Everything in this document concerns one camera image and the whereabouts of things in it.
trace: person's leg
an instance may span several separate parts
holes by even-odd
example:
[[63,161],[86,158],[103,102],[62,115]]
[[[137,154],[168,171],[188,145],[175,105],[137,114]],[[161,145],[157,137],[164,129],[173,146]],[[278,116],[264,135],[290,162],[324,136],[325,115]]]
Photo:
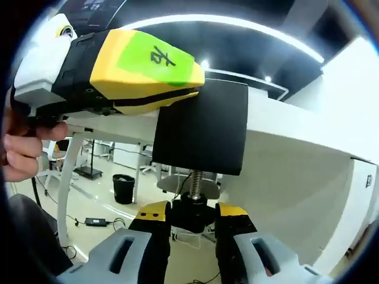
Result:
[[22,194],[10,197],[8,202],[18,233],[46,269],[57,276],[70,268],[72,262],[59,246],[43,210]]

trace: black pad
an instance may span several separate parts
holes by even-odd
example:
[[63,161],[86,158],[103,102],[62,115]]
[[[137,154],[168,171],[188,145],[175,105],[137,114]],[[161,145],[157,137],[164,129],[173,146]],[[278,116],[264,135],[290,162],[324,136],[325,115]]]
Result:
[[200,93],[160,109],[153,161],[239,175],[248,121],[248,86],[206,79]]

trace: finger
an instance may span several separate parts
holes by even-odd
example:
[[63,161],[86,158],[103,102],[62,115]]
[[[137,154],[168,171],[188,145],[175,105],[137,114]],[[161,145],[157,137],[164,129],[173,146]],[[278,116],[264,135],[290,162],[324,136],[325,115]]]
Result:
[[59,141],[67,136],[68,127],[66,123],[60,122],[54,128],[38,127],[36,132],[40,139]]
[[7,160],[10,166],[29,176],[35,176],[38,172],[38,162],[35,158],[25,157],[13,151],[7,151]]
[[30,176],[28,173],[22,172],[15,169],[11,165],[6,165],[2,167],[4,178],[6,182],[21,182],[23,180],[29,179],[33,176]]
[[4,137],[4,148],[28,157],[39,157],[42,155],[42,141],[37,137],[22,137],[6,134]]

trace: power adapter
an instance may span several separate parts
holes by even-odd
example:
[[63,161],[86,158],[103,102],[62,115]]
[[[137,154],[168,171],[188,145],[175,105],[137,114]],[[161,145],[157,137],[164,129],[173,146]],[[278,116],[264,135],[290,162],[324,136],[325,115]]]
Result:
[[102,218],[85,218],[84,224],[90,227],[106,227],[109,222]]

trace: threaded rod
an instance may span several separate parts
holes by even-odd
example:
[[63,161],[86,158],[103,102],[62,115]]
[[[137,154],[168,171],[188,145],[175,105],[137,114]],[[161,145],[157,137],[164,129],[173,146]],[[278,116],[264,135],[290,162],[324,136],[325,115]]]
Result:
[[194,200],[200,198],[200,185],[202,176],[203,172],[200,170],[194,170],[192,172],[192,183],[191,189],[189,190],[189,196]]

